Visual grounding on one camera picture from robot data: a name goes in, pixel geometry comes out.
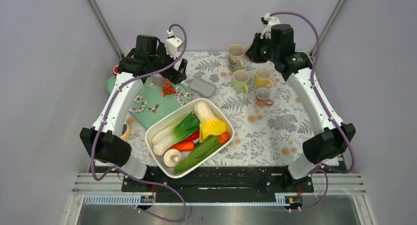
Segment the small orange mug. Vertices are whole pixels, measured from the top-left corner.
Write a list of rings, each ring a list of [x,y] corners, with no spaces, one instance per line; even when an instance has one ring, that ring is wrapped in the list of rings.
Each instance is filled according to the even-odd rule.
[[[165,97],[167,95],[176,94],[177,91],[175,90],[174,85],[170,81],[165,81],[162,84],[162,93]]]

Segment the purple mug black handle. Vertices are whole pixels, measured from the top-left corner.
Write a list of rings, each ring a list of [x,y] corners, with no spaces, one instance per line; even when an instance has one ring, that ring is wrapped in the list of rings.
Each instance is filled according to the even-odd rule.
[[[153,78],[152,85],[157,87],[162,87],[165,82],[169,81],[160,74],[154,74],[151,77]]]

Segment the yellow mug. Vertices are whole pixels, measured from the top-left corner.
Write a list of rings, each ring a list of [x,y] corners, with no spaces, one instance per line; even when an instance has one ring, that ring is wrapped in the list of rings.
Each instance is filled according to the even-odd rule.
[[[271,71],[267,67],[258,68],[255,72],[254,84],[256,88],[272,88]]]

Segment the cream floral mug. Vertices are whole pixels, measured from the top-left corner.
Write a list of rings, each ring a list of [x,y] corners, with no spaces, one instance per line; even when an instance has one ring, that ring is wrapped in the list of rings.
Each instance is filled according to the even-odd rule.
[[[230,72],[244,69],[245,47],[240,44],[233,44],[228,47],[228,66]]]

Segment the light green mug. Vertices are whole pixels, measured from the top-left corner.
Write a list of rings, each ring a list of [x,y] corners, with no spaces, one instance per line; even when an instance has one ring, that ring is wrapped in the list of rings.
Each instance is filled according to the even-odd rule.
[[[249,91],[248,82],[249,82],[249,73],[245,70],[237,70],[233,74],[233,89],[237,92],[247,93]]]

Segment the terracotta pink mug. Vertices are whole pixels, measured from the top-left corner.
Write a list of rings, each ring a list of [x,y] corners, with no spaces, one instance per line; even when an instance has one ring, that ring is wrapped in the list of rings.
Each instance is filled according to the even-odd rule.
[[[256,90],[256,100],[255,103],[259,107],[272,106],[274,101],[270,99],[271,93],[267,88],[258,88]]]

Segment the grey sponge pad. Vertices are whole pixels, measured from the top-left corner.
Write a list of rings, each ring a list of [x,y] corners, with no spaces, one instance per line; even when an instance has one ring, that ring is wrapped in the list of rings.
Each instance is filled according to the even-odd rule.
[[[204,98],[212,97],[216,92],[215,85],[204,81],[201,78],[194,78],[189,82],[189,89],[200,94]]]

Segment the green floral tray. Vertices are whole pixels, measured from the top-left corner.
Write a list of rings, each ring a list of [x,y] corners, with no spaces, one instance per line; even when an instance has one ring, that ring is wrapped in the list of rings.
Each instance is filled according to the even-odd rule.
[[[134,96],[128,113],[148,129],[193,99],[191,90],[183,84],[174,85],[174,90],[174,94],[164,96],[162,88],[156,86],[153,78],[148,77]]]

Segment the red chili pepper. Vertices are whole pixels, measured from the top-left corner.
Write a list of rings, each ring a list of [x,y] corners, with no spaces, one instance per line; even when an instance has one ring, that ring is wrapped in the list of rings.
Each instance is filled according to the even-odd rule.
[[[193,134],[191,134],[189,137],[187,137],[183,141],[194,141],[196,139],[199,139],[199,136],[200,136],[200,131],[197,130],[196,132],[194,132]]]

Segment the bok choy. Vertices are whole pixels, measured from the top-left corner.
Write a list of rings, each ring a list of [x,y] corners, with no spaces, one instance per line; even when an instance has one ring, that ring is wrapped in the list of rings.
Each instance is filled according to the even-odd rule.
[[[157,156],[163,155],[171,146],[185,140],[199,130],[199,124],[199,119],[190,113],[181,121],[159,131],[151,140],[153,152]]]

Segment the white rectangular basin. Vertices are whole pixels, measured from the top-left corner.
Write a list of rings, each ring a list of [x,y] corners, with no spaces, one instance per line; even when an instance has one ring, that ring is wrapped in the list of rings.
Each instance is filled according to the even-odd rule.
[[[145,142],[163,173],[178,179],[228,146],[234,134],[220,108],[206,98],[198,98],[149,127]]]

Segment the orange carrot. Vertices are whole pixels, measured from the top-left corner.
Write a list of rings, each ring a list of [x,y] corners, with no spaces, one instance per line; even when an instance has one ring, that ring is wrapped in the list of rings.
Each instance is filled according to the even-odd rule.
[[[174,144],[171,149],[176,149],[180,152],[192,151],[195,148],[195,143],[193,141],[183,141],[177,144]]]

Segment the floral tablecloth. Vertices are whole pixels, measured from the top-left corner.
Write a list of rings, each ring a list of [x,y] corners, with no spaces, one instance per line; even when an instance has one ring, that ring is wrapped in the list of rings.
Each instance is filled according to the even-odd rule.
[[[213,166],[285,166],[302,152],[302,144],[313,136],[309,118],[301,100],[270,63],[245,63],[249,73],[249,91],[232,87],[227,52],[186,52],[187,77],[200,78],[216,86],[210,100],[231,122],[233,141],[212,156],[205,167]],[[272,106],[255,103],[255,73],[267,68],[274,86],[270,89]]]

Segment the yellow tape roll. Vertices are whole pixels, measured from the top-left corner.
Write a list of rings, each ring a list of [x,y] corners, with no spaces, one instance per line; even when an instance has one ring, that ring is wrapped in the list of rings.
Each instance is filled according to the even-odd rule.
[[[127,122],[124,122],[120,138],[123,141],[126,141],[129,138],[130,134],[131,134],[131,127]]]

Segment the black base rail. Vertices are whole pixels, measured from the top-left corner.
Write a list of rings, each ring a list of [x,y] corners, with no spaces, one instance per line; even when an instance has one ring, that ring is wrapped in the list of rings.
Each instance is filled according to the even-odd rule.
[[[310,177],[292,180],[285,167],[198,167],[181,178],[170,178],[159,167],[148,167],[145,181],[185,189],[254,189],[267,193],[312,193]]]

